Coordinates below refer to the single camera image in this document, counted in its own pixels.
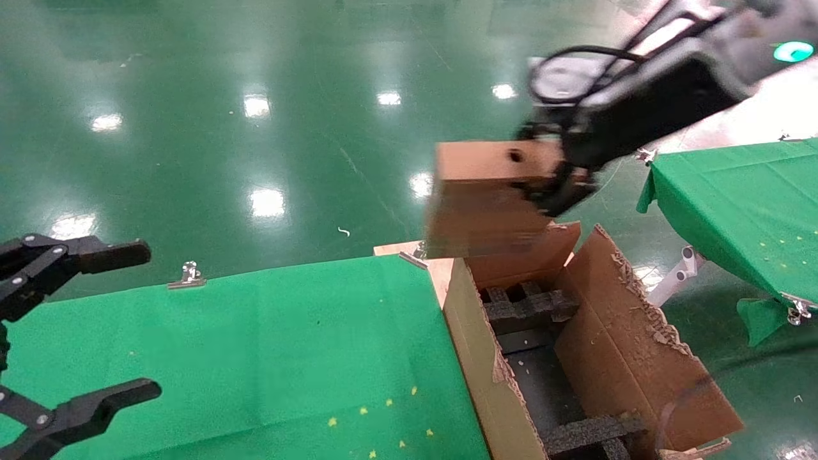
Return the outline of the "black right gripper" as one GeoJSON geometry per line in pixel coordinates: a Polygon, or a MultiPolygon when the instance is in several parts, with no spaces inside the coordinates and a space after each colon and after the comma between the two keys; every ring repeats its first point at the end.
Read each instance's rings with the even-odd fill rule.
{"type": "Polygon", "coordinates": [[[538,215],[556,218],[597,191],[595,168],[748,98],[748,85],[705,56],[655,58],[581,101],[573,124],[526,120],[520,142],[561,142],[567,163],[511,184],[538,215]]]}

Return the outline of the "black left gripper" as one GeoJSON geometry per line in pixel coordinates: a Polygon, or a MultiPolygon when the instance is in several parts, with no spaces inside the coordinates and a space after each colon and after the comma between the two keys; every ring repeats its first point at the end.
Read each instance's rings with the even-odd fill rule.
{"type": "MultiPolygon", "coordinates": [[[[1,245],[1,318],[18,321],[79,274],[147,264],[151,247],[140,239],[112,245],[96,236],[69,240],[26,234],[1,245]]],[[[8,329],[0,324],[0,373],[8,369],[8,329]]],[[[1,387],[1,413],[24,431],[1,448],[3,459],[52,459],[61,449],[104,434],[125,408],[160,397],[157,381],[140,378],[62,402],[53,410],[1,387]]]]}

